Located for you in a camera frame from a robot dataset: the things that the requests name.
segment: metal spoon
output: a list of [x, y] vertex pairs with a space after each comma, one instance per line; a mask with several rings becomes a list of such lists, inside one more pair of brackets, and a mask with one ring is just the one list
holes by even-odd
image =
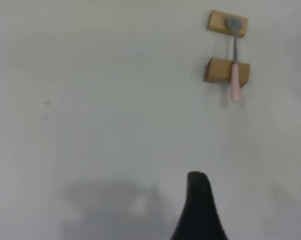
[[233, 101], [239, 101], [241, 98], [240, 95], [240, 75], [239, 75], [239, 65], [238, 65], [238, 56], [237, 56], [237, 37], [240, 33], [240, 30], [243, 27], [242, 20], [236, 17], [228, 17], [226, 23], [234, 34], [234, 50], [233, 50], [233, 64], [231, 67], [231, 97]]

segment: wall-mounted holder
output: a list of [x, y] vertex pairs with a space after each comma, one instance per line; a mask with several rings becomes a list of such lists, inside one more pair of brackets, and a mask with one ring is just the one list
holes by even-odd
[[[236, 16], [220, 11], [213, 10], [210, 14], [207, 29], [209, 31], [233, 35], [232, 30], [227, 26], [226, 19], [228, 17], [235, 17], [241, 19], [242, 28], [239, 31], [238, 37], [243, 38], [247, 32], [248, 18]], [[209, 83], [231, 83], [233, 62], [230, 60], [217, 59], [212, 57], [207, 65], [205, 81]], [[239, 63], [239, 85], [242, 88], [249, 81], [250, 76], [250, 64]]]
[[[209, 83], [225, 84], [231, 82], [233, 62], [212, 57], [206, 68], [205, 81]], [[239, 63], [239, 85], [242, 88], [249, 81], [251, 65]]]
[[226, 19], [228, 17], [236, 17], [238, 19], [241, 19], [242, 29], [239, 31], [238, 37], [243, 38], [247, 32], [247, 24], [249, 22], [248, 18], [228, 14], [221, 11], [211, 11], [207, 30], [221, 34], [233, 35], [232, 30], [226, 24]]

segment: spoon handle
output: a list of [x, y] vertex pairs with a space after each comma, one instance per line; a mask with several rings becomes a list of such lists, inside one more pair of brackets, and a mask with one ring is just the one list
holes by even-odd
[[238, 63], [233, 63], [231, 67], [231, 97], [232, 100], [237, 102], [241, 98], [240, 94], [240, 74], [239, 74], [239, 65]]

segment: black object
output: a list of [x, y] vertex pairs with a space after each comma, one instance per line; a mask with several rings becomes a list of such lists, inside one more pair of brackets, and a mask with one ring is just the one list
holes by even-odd
[[206, 174], [187, 175], [184, 209], [171, 240], [227, 240]]

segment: wooden holder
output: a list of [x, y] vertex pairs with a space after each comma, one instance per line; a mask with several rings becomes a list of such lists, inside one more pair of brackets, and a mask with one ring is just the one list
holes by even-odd
[[211, 12], [207, 30], [221, 33], [221, 34], [233, 35], [232, 30], [226, 24], [227, 17], [236, 17], [241, 19], [242, 29], [239, 31], [238, 37], [243, 38], [247, 32], [247, 24], [249, 22], [248, 18], [228, 14], [221, 11], [213, 10]]
[[[206, 68], [205, 81], [209, 83], [230, 83], [233, 62], [212, 57]], [[239, 63], [239, 85], [242, 88], [249, 81], [250, 64]]]

